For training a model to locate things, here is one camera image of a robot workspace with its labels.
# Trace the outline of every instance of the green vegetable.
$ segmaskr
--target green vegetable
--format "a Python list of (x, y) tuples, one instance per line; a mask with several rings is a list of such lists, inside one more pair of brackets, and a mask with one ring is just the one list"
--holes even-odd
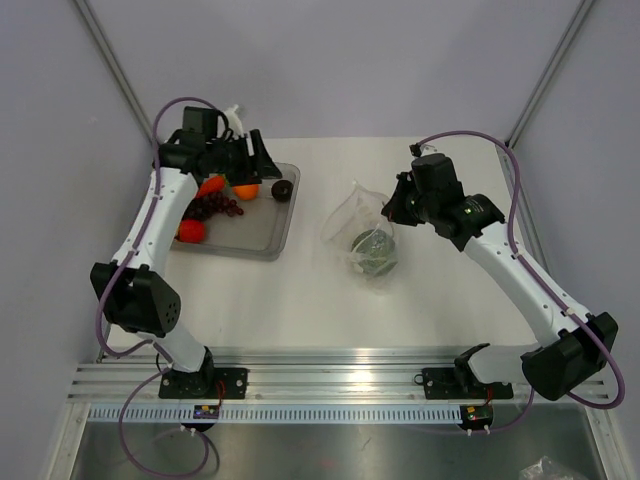
[(358, 265), (367, 275), (381, 277), (389, 273), (398, 263), (396, 242), (383, 230), (367, 230), (353, 241), (351, 251), (364, 258)]

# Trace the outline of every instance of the white tabletop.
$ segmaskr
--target white tabletop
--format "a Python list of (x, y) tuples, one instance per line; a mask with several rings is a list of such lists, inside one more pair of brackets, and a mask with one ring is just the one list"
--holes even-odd
[[(247, 348), (431, 347), (535, 341), (491, 278), (430, 225), (400, 227), (400, 264), (385, 293), (356, 284), (320, 242), (331, 212), (357, 179), (390, 196), (409, 169), (413, 138), (276, 139), (277, 162), (301, 172), (287, 244), (274, 262), (186, 252), (169, 255), (167, 282), (180, 294), (180, 321), (203, 344)], [(510, 198), (495, 148), (477, 138), (434, 142), (454, 161), (465, 193), (507, 212)], [(112, 329), (109, 343), (137, 339)]]

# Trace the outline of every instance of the white wall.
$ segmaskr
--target white wall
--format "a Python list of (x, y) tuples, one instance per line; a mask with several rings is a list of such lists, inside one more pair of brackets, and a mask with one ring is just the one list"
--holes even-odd
[(148, 112), (191, 94), (330, 137), (508, 135), (579, 1), (91, 3)]
[(592, 311), (609, 311), (619, 323), (614, 354), (628, 395), (617, 414), (633, 452), (640, 449), (639, 25), (640, 3), (598, 2), (517, 146), (551, 269)]
[(70, 2), (5, 0), (0, 45), (0, 476), (34, 479), (150, 159)]

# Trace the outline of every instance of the clear plastic bag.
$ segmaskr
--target clear plastic bag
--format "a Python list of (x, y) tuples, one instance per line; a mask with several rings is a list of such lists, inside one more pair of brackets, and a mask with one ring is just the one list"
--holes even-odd
[(329, 216), (321, 240), (355, 278), (378, 287), (398, 263), (397, 229), (380, 214), (389, 201), (354, 182), (353, 192)]
[(588, 480), (584, 475), (560, 465), (549, 457), (542, 457), (537, 463), (520, 471), (519, 480)]

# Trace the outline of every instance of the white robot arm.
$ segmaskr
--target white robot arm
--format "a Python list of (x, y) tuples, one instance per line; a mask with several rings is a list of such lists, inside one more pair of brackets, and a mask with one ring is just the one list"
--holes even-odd
[[(221, 136), (220, 119), (225, 125)], [(260, 132), (244, 134), (235, 108), (223, 113), (186, 107), (182, 129), (158, 153), (159, 168), (151, 173), (147, 194), (126, 240), (109, 264), (94, 265), (91, 282), (101, 302), (105, 297), (104, 315), (110, 323), (151, 340), (171, 358), (172, 369), (162, 382), (171, 385), (170, 398), (197, 398), (211, 391), (216, 373), (209, 350), (178, 322), (180, 297), (163, 279), (171, 243), (199, 185), (211, 174), (225, 174), (231, 185), (261, 183), (263, 178), (281, 178), (282, 174)]]
[[(456, 359), (455, 381), (465, 390), (528, 382), (543, 397), (557, 400), (604, 368), (602, 347), (611, 350), (618, 331), (615, 320), (608, 313), (591, 315), (524, 249), (514, 254), (504, 215), (484, 195), (464, 194), (450, 158), (442, 153), (417, 156), (411, 171), (397, 176), (396, 190), (382, 214), (401, 225), (432, 224), (438, 235), (487, 271), (522, 312), (538, 341), (536, 346), (478, 345)], [(564, 311), (554, 297), (562, 299)], [(601, 346), (578, 328), (575, 318), (585, 319), (585, 328)]]

